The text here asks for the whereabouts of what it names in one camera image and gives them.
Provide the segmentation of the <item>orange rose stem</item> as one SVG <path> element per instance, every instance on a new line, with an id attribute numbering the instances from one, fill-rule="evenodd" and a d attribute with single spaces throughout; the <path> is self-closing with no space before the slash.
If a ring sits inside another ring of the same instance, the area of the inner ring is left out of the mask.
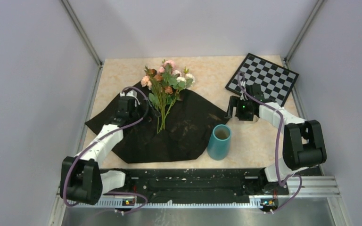
<path id="1" fill-rule="evenodd" d="M 159 115 L 157 117 L 157 133 L 159 133 L 161 130 L 165 129 L 165 124 L 162 124 L 162 113 L 163 113 L 163 105 L 164 105 L 164 94 L 163 93 L 163 80 L 164 80 L 164 74 L 169 73 L 171 74 L 171 70 L 164 69 L 163 72 L 159 72 L 156 69 L 152 68 L 145 68 L 145 73 L 149 78 L 149 81 L 151 83 L 151 94 L 149 94 L 149 99 L 151 103 L 154 105 L 156 110 L 159 112 Z"/>

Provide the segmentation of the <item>pink flower stems bunch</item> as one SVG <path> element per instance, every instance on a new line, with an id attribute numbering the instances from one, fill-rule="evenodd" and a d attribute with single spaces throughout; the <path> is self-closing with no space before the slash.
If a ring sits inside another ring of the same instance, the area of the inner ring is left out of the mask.
<path id="1" fill-rule="evenodd" d="M 173 60 L 163 60 L 157 70 L 146 65 L 144 68 L 145 76 L 140 81 L 143 87 L 150 90 L 148 99 L 159 112 L 157 133 L 165 129 L 166 117 L 179 97 L 180 90 L 176 76 L 173 74 L 174 69 L 175 62 Z"/>

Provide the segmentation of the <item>white flower stem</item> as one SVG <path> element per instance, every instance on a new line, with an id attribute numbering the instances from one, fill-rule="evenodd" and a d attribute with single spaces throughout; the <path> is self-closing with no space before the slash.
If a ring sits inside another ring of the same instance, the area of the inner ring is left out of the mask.
<path id="1" fill-rule="evenodd" d="M 162 124 L 165 124 L 170 109 L 181 99 L 181 91 L 191 88 L 196 81 L 194 75 L 189 72 L 189 68 L 184 67 L 182 71 L 174 70 L 172 74 L 165 73 L 163 80 L 164 105 L 162 113 Z"/>

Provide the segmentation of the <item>black wrapping sheet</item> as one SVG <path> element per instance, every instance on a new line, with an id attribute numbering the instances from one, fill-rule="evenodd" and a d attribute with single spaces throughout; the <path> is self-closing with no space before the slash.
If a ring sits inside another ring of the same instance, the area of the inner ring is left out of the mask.
<path id="1" fill-rule="evenodd" d="M 195 160 L 206 150 L 215 126 L 226 124 L 226 112 L 192 90 L 181 92 L 171 108 L 165 129 L 157 132 L 157 117 L 149 112 L 137 125 L 123 131 L 114 148 L 126 163 Z"/>

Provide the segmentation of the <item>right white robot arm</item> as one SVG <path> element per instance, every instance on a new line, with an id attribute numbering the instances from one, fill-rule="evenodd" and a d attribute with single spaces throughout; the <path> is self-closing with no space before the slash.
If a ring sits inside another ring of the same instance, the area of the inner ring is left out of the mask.
<path id="1" fill-rule="evenodd" d="M 321 124 L 293 115 L 277 102 L 264 98 L 259 84 L 238 85 L 241 95 L 231 96 L 226 118 L 240 121 L 262 119 L 277 129 L 275 163 L 262 169 L 257 187 L 270 194 L 295 173 L 322 164 L 327 159 Z"/>

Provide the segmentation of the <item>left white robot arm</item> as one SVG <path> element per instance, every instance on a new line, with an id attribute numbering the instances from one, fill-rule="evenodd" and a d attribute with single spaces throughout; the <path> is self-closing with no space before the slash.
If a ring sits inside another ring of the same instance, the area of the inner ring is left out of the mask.
<path id="1" fill-rule="evenodd" d="M 140 101 L 135 96 L 121 96 L 114 114 L 104 121 L 90 144 L 74 157 L 67 156 L 62 161 L 59 194 L 66 206 L 95 205 L 103 194 L 113 189 L 123 195 L 132 190 L 132 181 L 126 178 L 125 172 L 102 173 L 100 166 L 124 138 L 123 131 L 141 122 L 146 114 L 140 111 Z"/>

